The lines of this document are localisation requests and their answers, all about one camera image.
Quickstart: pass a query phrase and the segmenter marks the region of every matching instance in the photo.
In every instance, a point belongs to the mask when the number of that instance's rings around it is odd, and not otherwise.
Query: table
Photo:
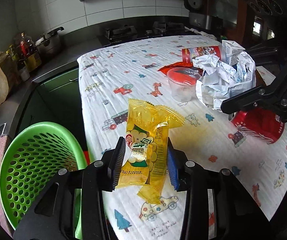
[[[206,108],[197,97],[187,103],[172,99],[167,77],[157,71],[181,61],[182,48],[215,45],[217,41],[202,36],[171,36],[98,49],[80,57],[79,87],[88,149],[93,160],[100,159],[105,150],[115,147],[119,136],[125,136],[128,98],[169,106],[186,118],[184,126],[169,131],[174,148],[205,169],[232,170],[270,220],[287,190],[287,123],[272,145],[237,133],[228,115]],[[267,84],[273,80],[263,67],[258,71]],[[131,186],[103,193],[105,212],[117,237],[179,239],[185,192],[175,192],[167,177],[162,200],[174,201],[176,206],[163,208],[145,203],[136,195],[139,189]],[[209,207],[212,221],[213,207]],[[144,216],[150,211],[156,215],[153,220]],[[213,236],[214,225],[209,228],[209,237]]]

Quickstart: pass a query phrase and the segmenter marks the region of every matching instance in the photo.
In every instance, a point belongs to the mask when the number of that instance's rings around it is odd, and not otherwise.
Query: cartoon giraffe print
[[[260,202],[260,200],[258,198],[258,195],[257,195],[257,191],[258,190],[259,190],[259,184],[258,183],[257,183],[257,185],[252,185],[252,194],[253,194],[254,201],[260,207],[261,206],[261,202]]]
[[[162,94],[160,93],[159,91],[159,87],[161,87],[161,83],[154,83],[153,86],[155,87],[155,91],[152,91],[150,93],[147,93],[147,95],[151,94],[153,95],[154,97],[157,97],[158,95],[161,95]]]

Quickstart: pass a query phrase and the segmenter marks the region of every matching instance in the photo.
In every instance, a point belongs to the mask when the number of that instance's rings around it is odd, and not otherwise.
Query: crumpled white paper
[[[241,52],[237,70],[222,62],[215,55],[205,55],[192,60],[204,75],[197,80],[196,95],[206,107],[221,111],[223,100],[256,86],[256,65],[253,59]]]

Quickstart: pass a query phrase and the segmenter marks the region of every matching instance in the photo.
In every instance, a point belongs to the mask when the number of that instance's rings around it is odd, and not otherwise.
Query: black countertop
[[[64,49],[51,61],[30,73],[31,77],[14,88],[6,101],[0,105],[0,134],[14,138],[22,111],[38,83],[78,67],[77,58],[100,48],[102,45],[97,38],[84,41]]]

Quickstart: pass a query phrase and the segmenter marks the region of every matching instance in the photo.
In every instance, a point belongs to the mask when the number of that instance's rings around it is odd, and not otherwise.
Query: snack bag
[[[121,169],[118,187],[142,185],[138,196],[160,204],[165,182],[168,130],[184,124],[184,117],[166,106],[129,99],[125,141],[131,156]]]

